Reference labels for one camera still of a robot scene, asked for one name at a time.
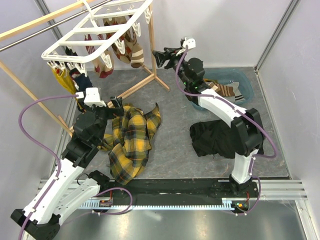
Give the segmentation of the brown beige striped sock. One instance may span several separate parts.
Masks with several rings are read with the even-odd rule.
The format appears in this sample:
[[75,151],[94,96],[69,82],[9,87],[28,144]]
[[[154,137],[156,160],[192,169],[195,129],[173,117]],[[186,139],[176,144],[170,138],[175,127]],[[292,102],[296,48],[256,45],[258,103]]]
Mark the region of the brown beige striped sock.
[[232,97],[234,96],[233,88],[230,87],[230,84],[216,84],[211,89],[223,97]]

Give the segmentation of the olive striped sock front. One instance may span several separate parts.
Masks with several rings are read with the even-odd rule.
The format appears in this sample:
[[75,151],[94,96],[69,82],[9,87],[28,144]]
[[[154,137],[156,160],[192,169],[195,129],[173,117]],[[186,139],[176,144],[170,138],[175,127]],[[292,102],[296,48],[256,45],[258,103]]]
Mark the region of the olive striped sock front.
[[204,82],[205,82],[208,86],[210,86],[211,88],[212,88],[213,86],[215,86],[216,84],[218,84],[218,81],[217,81],[217,80],[214,80],[214,79],[204,78],[203,80],[204,80]]

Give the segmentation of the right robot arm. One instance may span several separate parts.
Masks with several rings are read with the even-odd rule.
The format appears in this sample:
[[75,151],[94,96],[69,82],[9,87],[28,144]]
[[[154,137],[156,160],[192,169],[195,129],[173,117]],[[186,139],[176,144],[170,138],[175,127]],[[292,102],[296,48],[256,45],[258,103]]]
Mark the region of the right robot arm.
[[254,156],[265,140],[260,114],[254,108],[247,110],[231,103],[209,87],[204,81],[203,61],[195,57],[185,61],[186,53],[186,47],[165,47],[163,51],[152,52],[158,67],[175,71],[176,80],[184,85],[181,91],[189,101],[215,114],[229,128],[230,143],[235,150],[229,191],[240,197],[247,191]]

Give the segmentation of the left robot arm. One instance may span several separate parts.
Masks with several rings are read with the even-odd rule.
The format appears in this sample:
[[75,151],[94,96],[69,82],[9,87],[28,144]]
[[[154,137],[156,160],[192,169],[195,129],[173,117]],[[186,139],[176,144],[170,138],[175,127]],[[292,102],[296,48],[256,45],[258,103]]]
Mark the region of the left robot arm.
[[66,219],[92,197],[104,197],[110,191],[110,179],[98,170],[92,171],[75,190],[66,194],[98,153],[108,120],[124,115],[121,97],[111,97],[113,107],[100,97],[81,98],[87,109],[78,115],[71,140],[61,156],[40,142],[37,144],[52,154],[56,168],[34,199],[24,208],[15,209],[11,219],[20,226],[18,239],[25,233],[35,240],[52,240]]

